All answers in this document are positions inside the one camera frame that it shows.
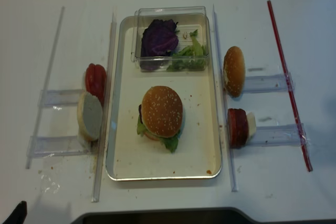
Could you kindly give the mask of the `sesame top bun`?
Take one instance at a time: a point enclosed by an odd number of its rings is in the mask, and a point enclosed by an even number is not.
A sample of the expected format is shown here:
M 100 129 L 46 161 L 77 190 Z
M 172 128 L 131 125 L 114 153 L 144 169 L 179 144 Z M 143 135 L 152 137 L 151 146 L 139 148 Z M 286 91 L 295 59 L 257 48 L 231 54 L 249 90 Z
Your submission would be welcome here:
M 183 103 L 179 95 L 167 86 L 153 86 L 142 102 L 142 122 L 155 136 L 173 137 L 182 127 Z

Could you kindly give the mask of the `sesame bun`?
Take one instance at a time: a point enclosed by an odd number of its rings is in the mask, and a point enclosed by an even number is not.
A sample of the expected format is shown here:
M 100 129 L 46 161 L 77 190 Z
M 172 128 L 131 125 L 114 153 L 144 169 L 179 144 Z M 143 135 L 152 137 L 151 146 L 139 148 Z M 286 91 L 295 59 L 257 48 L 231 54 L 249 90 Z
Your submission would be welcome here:
M 223 75 L 225 90 L 231 97 L 239 97 L 245 83 L 245 59 L 239 47 L 228 49 L 224 57 Z
M 182 127 L 183 103 L 179 95 L 167 86 L 153 86 L 142 102 L 142 122 L 155 136 L 173 137 Z

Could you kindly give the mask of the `green lettuce on burger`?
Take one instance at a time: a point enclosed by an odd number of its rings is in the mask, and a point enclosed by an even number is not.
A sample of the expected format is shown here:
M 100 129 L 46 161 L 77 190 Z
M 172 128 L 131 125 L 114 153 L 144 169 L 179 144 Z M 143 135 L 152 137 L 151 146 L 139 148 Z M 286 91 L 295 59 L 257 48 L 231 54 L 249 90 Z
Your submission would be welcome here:
M 177 149 L 178 146 L 178 139 L 179 139 L 179 134 L 181 130 L 178 130 L 178 132 L 173 136 L 173 137 L 158 137 L 150 133 L 145 125 L 141 122 L 141 117 L 138 117 L 138 124 L 137 124 L 137 135 L 145 135 L 147 138 L 154 140 L 154 141 L 159 141 L 161 142 L 167 150 L 169 150 L 171 153 L 174 153 Z

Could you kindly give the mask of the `red tomato slices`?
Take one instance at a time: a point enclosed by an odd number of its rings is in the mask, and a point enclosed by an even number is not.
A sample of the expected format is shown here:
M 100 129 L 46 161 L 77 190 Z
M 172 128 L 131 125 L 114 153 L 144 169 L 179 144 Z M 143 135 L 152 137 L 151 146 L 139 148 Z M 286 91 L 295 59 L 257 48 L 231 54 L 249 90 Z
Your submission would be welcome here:
M 99 64 L 91 63 L 86 69 L 85 86 L 86 91 L 98 98 L 101 105 L 104 103 L 104 91 L 106 86 L 107 73 L 105 68 Z

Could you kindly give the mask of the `white cheese slice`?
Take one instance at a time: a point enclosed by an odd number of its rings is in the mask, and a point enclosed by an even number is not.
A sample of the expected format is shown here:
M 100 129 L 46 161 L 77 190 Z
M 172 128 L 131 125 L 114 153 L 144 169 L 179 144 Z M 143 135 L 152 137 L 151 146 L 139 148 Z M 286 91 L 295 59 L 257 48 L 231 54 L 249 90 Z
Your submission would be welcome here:
M 248 139 L 252 138 L 257 131 L 255 115 L 252 112 L 249 112 L 247 115 L 248 123 Z

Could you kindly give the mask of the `purple cabbage leaf on burger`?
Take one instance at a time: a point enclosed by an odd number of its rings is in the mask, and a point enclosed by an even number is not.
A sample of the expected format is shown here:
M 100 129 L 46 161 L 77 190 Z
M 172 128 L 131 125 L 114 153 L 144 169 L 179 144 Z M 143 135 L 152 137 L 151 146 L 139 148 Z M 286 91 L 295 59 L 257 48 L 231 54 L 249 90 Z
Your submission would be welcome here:
M 142 105 L 139 105 L 139 118 L 140 118 L 140 123 L 143 124 L 142 122 L 142 112 L 141 112 Z

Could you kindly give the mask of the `clear plastic container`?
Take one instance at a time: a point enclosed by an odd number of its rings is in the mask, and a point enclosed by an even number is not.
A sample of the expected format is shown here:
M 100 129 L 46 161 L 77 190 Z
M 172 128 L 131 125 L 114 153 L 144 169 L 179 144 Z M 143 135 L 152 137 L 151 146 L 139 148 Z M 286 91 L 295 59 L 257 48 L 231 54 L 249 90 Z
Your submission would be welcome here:
M 141 58 L 141 40 L 143 32 L 154 19 L 173 19 L 177 23 L 176 34 L 178 45 L 169 57 L 146 57 Z M 131 60 L 141 71 L 167 71 L 172 63 L 172 55 L 178 53 L 186 46 L 192 45 L 189 33 L 198 30 L 197 40 L 201 45 L 206 46 L 208 65 L 210 56 L 209 24 L 204 6 L 193 7 L 172 7 L 172 8 L 141 8 L 134 14 L 133 42 Z

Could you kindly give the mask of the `purple cabbage leaf in container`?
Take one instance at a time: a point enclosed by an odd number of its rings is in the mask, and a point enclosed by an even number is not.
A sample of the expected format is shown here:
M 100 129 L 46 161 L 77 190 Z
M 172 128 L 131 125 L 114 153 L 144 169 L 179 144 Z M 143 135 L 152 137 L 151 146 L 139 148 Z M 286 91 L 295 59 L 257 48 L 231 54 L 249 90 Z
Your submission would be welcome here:
M 176 27 L 173 19 L 154 19 L 143 32 L 141 58 L 169 57 L 179 43 Z

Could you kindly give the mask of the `clear holder upper right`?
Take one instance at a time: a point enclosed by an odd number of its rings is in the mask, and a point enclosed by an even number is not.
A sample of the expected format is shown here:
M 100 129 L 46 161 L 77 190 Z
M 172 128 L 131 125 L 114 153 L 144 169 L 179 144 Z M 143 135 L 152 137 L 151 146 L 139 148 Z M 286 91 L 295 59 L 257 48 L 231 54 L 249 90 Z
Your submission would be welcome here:
M 246 77 L 243 93 L 269 93 L 293 91 L 291 74 Z

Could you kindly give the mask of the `clear holder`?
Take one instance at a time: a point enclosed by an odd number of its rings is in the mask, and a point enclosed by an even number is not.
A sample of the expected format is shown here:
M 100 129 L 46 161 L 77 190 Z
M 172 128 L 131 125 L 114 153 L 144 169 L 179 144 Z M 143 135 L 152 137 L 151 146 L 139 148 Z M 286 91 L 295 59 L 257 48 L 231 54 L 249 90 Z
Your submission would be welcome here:
M 51 108 L 54 106 L 76 106 L 84 90 L 47 90 L 44 99 L 43 92 L 44 90 L 41 90 L 38 103 L 43 100 L 43 106 Z
M 246 77 L 243 93 L 269 93 L 293 91 L 291 74 Z
M 95 153 L 95 145 L 75 136 L 30 137 L 27 157 L 77 156 Z
M 306 144 L 304 132 L 299 132 L 296 124 L 261 126 L 257 127 L 256 133 L 250 138 L 246 146 L 300 146 Z

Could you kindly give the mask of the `clear holder upper left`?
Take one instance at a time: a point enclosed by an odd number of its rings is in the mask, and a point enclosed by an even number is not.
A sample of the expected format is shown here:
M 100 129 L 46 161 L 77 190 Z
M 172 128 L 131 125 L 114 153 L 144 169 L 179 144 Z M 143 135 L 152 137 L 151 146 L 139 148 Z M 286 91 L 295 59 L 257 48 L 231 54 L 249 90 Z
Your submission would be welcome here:
M 84 90 L 47 90 L 44 99 L 43 92 L 44 90 L 41 90 L 38 103 L 43 100 L 43 106 L 51 108 L 54 106 L 76 106 Z

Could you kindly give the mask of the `red plastic strip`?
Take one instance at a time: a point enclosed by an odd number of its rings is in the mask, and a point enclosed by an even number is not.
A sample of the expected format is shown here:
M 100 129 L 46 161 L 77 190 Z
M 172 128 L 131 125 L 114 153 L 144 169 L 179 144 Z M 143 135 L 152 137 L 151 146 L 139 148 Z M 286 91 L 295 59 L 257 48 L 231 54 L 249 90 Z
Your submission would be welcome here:
M 300 147 L 301 147 L 301 151 L 302 151 L 302 155 L 303 155 L 303 160 L 304 160 L 307 171 L 312 172 L 313 167 L 312 167 L 312 164 L 311 164 L 311 161 L 310 161 L 309 151 L 308 151 L 308 148 L 307 148 L 307 137 L 306 137 L 306 133 L 305 133 L 303 124 L 301 123 L 301 119 L 300 119 L 299 112 L 298 112 L 298 109 L 297 109 L 297 104 L 296 104 L 295 95 L 294 95 L 294 86 L 293 86 L 291 74 L 288 70 L 287 63 L 286 63 L 286 60 L 285 60 L 285 56 L 284 56 L 284 53 L 283 53 L 282 44 L 281 44 L 281 40 L 280 40 L 278 27 L 277 27 L 277 23 L 276 23 L 276 19 L 275 19 L 274 10 L 273 10 L 273 7 L 272 7 L 271 0 L 267 1 L 267 6 L 268 6 L 269 15 L 270 15 L 271 23 L 272 23 L 272 28 L 273 28 L 273 31 L 274 31 L 274 36 L 275 36 L 275 40 L 276 40 L 276 44 L 277 44 L 277 48 L 278 48 L 278 53 L 279 53 L 279 57 L 280 57 L 280 61 L 281 61 L 282 70 L 283 70 L 283 73 L 285 75 L 285 80 L 286 80 L 286 84 L 287 84 L 289 99 L 290 99 L 290 102 L 291 102 L 291 107 L 292 107 L 295 123 L 296 123 L 298 134 L 299 134 Z

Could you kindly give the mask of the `black object bottom left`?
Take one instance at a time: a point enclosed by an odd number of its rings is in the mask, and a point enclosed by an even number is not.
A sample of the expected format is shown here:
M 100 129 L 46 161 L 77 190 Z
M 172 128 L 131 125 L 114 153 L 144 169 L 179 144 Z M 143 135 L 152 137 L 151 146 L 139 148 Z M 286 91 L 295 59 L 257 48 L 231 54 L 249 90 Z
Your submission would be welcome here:
M 27 217 L 27 202 L 21 201 L 3 224 L 23 224 Z

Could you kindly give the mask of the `clear rail left of tray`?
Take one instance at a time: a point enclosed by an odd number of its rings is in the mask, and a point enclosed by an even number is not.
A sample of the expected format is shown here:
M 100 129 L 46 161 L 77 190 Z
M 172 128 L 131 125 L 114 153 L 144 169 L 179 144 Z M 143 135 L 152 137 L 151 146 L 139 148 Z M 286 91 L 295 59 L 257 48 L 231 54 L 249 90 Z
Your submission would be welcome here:
M 97 203 L 100 199 L 100 188 L 101 188 L 101 177 L 103 170 L 103 160 L 104 160 L 104 148 L 106 143 L 107 134 L 107 124 L 108 124 L 108 113 L 109 113 L 109 100 L 110 100 L 110 90 L 111 90 L 111 78 L 113 71 L 113 57 L 116 39 L 116 11 L 112 11 L 112 20 L 110 24 L 110 40 L 109 40 L 109 52 L 108 52 L 108 62 L 107 62 L 107 80 L 104 88 L 104 104 L 103 104 L 103 114 L 102 114 L 102 125 L 100 131 L 100 138 L 98 140 L 98 150 L 97 150 L 97 161 L 96 170 L 93 181 L 91 202 Z

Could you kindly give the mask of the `clear rail of tray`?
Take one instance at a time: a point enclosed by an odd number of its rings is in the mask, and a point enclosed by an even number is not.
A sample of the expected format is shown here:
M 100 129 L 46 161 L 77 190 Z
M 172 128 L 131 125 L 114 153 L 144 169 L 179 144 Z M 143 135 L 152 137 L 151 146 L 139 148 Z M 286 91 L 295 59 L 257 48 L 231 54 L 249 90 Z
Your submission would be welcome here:
M 104 88 L 104 104 L 103 104 L 103 114 L 102 114 L 102 125 L 100 131 L 100 138 L 98 140 L 98 150 L 97 150 L 97 161 L 96 170 L 93 181 L 91 202 L 97 203 L 100 199 L 100 188 L 101 188 L 101 177 L 103 170 L 103 160 L 104 160 L 104 148 L 106 143 L 107 134 L 107 124 L 108 124 L 108 113 L 109 113 L 109 100 L 110 100 L 110 90 L 111 90 L 111 78 L 113 71 L 113 57 L 116 39 L 116 11 L 112 11 L 112 20 L 110 24 L 110 40 L 109 40 L 109 52 L 108 52 L 108 62 L 107 62 L 107 80 Z
M 224 88 L 224 77 L 223 77 L 223 64 L 222 64 L 222 54 L 220 51 L 220 41 L 219 41 L 219 33 L 218 33 L 218 19 L 215 11 L 215 6 L 212 7 L 212 19 L 213 19 L 213 31 L 214 31 L 214 40 L 215 40 L 215 49 L 216 49 L 216 61 L 218 66 L 218 84 L 219 84 L 219 94 L 220 100 L 222 103 L 222 114 L 224 121 L 224 146 L 225 146 L 225 154 L 227 156 L 227 165 L 229 171 L 229 179 L 230 179 L 230 189 L 231 192 L 238 192 L 238 186 L 236 181 L 236 172 L 234 166 L 234 153 L 230 148 L 230 133 L 229 128 L 227 126 L 227 101 L 226 94 L 223 90 Z

